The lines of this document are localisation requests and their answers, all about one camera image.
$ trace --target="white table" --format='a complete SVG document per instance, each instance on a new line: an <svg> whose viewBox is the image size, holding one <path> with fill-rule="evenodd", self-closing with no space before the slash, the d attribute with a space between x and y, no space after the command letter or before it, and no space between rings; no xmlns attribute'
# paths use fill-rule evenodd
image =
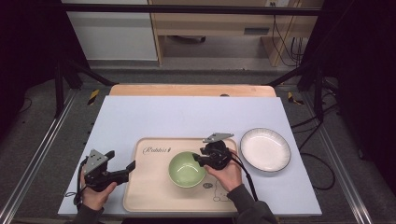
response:
<svg viewBox="0 0 396 224"><path fill-rule="evenodd" d="M259 199L266 201L278 217L321 215L283 105L276 97L107 96L80 160L93 148L102 153L115 150L108 171L117 171L131 162L136 142L144 137L204 138L212 133L233 133L233 140L239 144L243 134L254 128L280 133L291 149L289 165L276 173L259 171L244 161ZM78 168L67 191L76 190L77 172ZM145 214L123 208L125 186L118 186L110 195L105 213L143 217ZM73 216L76 212L73 198L64 198L59 214ZM177 212L168 215L177 216Z"/></svg>

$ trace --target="white cabinet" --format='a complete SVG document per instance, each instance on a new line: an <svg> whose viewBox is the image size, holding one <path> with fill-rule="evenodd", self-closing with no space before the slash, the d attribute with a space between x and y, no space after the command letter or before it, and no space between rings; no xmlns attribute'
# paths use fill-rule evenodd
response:
<svg viewBox="0 0 396 224"><path fill-rule="evenodd" d="M146 0L63 0L76 4L146 5ZM157 61L148 13L67 12L88 60Z"/></svg>

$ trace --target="gray sleeve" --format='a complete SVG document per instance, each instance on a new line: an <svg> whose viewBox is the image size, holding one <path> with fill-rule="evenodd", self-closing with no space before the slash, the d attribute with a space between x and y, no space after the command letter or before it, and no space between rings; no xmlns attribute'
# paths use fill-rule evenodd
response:
<svg viewBox="0 0 396 224"><path fill-rule="evenodd" d="M103 211L103 208L99 211L95 211L82 204L73 221L67 221L64 224L96 224Z"/></svg>
<svg viewBox="0 0 396 224"><path fill-rule="evenodd" d="M268 204L265 202L255 202L245 185L233 189L228 193L228 198L238 211L237 224L276 224L277 220Z"/></svg>

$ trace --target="hand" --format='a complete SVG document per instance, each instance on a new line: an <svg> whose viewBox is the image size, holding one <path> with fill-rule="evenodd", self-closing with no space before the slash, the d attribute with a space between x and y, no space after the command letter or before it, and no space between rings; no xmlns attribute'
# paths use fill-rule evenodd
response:
<svg viewBox="0 0 396 224"><path fill-rule="evenodd" d="M85 187L84 174L80 174L81 185ZM82 191L82 203L91 208L92 210L99 211L106 203L108 195L116 188L117 183L113 182L106 189L101 192L96 192L93 189L87 187Z"/></svg>
<svg viewBox="0 0 396 224"><path fill-rule="evenodd" d="M236 154L236 151L231 149L230 151L233 154ZM222 170L215 170L208 165L205 165L204 167L207 172L210 175L213 175L228 192L242 184L241 167L239 167L235 161L230 161Z"/></svg>

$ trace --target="white plate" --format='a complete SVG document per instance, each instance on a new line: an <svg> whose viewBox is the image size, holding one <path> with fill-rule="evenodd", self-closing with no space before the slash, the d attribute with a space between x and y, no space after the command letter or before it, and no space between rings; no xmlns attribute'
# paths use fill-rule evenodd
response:
<svg viewBox="0 0 396 224"><path fill-rule="evenodd" d="M279 133L264 128L245 133L240 148L251 165L266 172L282 170L291 157L288 142Z"/></svg>

